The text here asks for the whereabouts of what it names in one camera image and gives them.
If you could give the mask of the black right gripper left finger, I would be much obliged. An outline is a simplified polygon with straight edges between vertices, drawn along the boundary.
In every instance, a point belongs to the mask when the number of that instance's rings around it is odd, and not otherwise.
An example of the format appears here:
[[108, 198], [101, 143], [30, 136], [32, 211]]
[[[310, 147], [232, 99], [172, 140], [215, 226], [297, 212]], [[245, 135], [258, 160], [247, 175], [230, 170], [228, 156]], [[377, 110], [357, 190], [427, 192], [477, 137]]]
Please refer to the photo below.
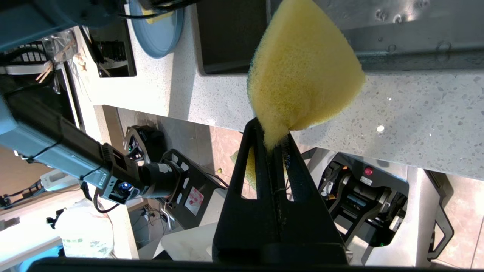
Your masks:
[[[256, 174], [256, 199], [242, 197], [249, 158]], [[262, 261], [264, 247], [279, 241], [274, 193], [277, 173], [264, 146], [264, 132], [257, 118], [245, 126], [231, 183], [213, 237], [213, 260]]]

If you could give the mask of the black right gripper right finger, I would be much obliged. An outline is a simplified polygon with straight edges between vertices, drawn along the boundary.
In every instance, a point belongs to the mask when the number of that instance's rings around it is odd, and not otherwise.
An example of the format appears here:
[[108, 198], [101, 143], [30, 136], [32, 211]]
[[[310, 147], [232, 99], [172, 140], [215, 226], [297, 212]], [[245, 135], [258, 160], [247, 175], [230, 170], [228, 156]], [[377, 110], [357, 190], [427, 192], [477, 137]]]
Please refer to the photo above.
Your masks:
[[347, 263], [341, 235], [290, 134], [273, 150], [271, 189], [277, 233], [271, 263]]

